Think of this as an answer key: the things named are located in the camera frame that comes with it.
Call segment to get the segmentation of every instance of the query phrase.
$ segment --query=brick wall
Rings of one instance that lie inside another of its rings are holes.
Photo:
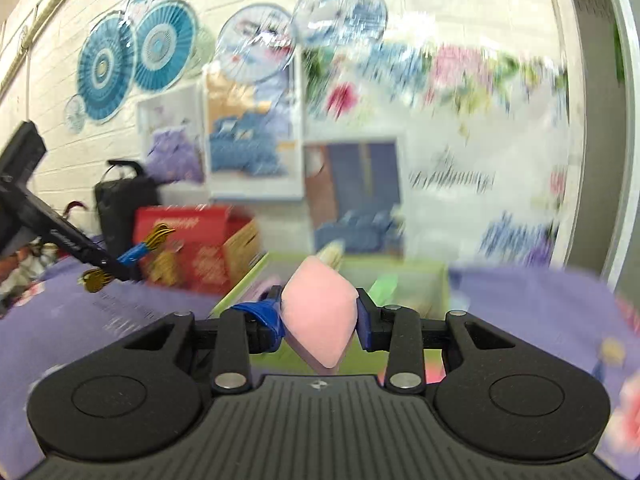
[[[21,0],[7,20],[0,75],[15,53],[22,24],[33,20],[32,10],[38,1]],[[274,2],[291,11],[297,0],[187,1],[201,21],[217,34],[226,19],[247,4]],[[125,2],[67,0],[31,49],[28,67],[21,69],[0,102],[0,142],[4,144],[17,121],[26,117],[33,120],[43,134],[49,154],[38,168],[34,188],[58,210],[70,200],[83,200],[93,206],[92,187],[105,169],[104,161],[110,157],[140,155],[134,115],[136,88],[122,110],[106,124],[87,124],[79,136],[68,133],[63,125],[63,108],[76,92],[76,63],[82,42],[101,14],[122,8]],[[435,41],[499,46],[516,53],[554,59],[560,56],[551,0],[386,0],[386,3],[391,17],[415,13],[421,24],[417,32]],[[404,33],[392,30],[394,27],[391,19],[390,35],[397,37]],[[257,213],[267,236],[273,235],[273,240],[284,239],[288,244],[278,248],[306,248],[306,242],[300,241],[308,235],[306,223],[300,222],[307,217],[305,205],[259,205]],[[99,229],[93,212],[78,213],[72,220],[89,232]],[[292,228],[300,233],[299,238],[291,235]]]

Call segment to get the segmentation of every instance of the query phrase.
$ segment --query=pink diamond-shaped object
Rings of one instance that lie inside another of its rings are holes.
[[[356,326],[357,297],[351,283],[309,256],[282,291],[282,320],[288,335],[323,367],[334,368]]]

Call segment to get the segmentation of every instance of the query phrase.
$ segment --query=red cardboard box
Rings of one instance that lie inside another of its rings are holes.
[[[257,225],[240,208],[142,207],[136,212],[135,243],[159,223],[176,232],[141,262],[150,283],[227,294],[262,256]]]

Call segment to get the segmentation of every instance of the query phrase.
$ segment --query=purple tablecloth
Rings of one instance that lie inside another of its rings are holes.
[[[25,405],[34,381],[175,311],[203,319],[219,296],[114,282],[96,294],[78,277],[88,268],[67,258],[51,267],[44,291],[0,320],[0,470],[20,478],[42,458]]]
[[[449,275],[452,288],[468,296],[475,316],[589,373],[599,368],[612,413],[621,405],[623,383],[640,377],[640,337],[625,323],[613,294],[592,275],[516,267],[452,270]],[[624,348],[622,366],[598,362],[605,338]],[[635,395],[640,399],[640,392]],[[597,455],[634,479],[640,474],[640,447],[615,430],[607,428]],[[616,446],[621,439],[625,445]]]

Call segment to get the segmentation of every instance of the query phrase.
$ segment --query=ridged gray surface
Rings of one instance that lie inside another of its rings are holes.
[[[28,480],[606,480],[591,456],[517,466],[462,446],[417,397],[374,377],[268,376],[244,396],[218,399],[173,447],[133,462],[45,460]]]

